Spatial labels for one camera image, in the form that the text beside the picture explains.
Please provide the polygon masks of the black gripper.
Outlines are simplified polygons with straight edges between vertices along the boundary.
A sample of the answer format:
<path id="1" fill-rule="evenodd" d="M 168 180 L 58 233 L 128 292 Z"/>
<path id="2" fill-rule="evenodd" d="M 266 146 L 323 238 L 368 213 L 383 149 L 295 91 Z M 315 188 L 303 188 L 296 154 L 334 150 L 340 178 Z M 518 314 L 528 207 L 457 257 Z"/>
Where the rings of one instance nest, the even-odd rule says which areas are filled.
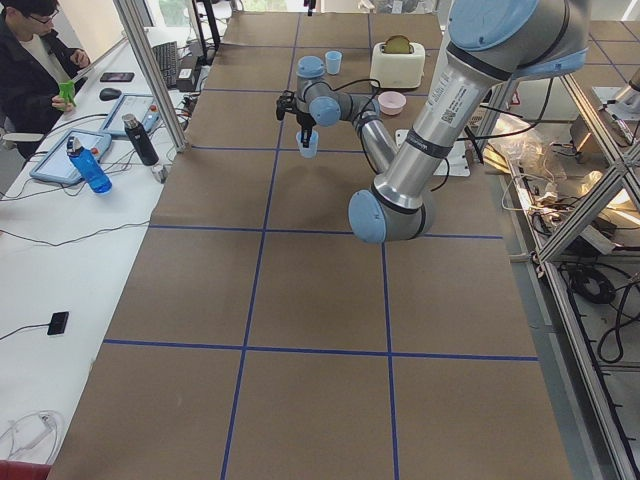
<path id="1" fill-rule="evenodd" d="M 309 147 L 315 120 L 311 114 L 298 111 L 296 121 L 300 126 L 299 143 L 302 147 Z"/>

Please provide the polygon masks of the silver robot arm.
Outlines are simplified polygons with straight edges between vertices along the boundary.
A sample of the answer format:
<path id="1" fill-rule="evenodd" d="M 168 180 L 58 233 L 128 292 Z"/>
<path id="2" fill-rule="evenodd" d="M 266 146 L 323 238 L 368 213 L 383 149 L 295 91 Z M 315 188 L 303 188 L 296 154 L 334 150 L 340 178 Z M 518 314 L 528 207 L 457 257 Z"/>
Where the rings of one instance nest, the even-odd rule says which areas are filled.
<path id="1" fill-rule="evenodd" d="M 590 18 L 588 1 L 454 2 L 447 63 L 401 145 L 384 127 L 377 102 L 334 91 L 315 56 L 298 61 L 297 87 L 278 99 L 276 116 L 295 114 L 300 149 L 308 148 L 314 126 L 351 123 L 376 173 L 371 186 L 350 199 L 353 233 L 366 243 L 410 240 L 433 224 L 428 180 L 489 90 L 510 80 L 579 70 L 586 60 Z"/>

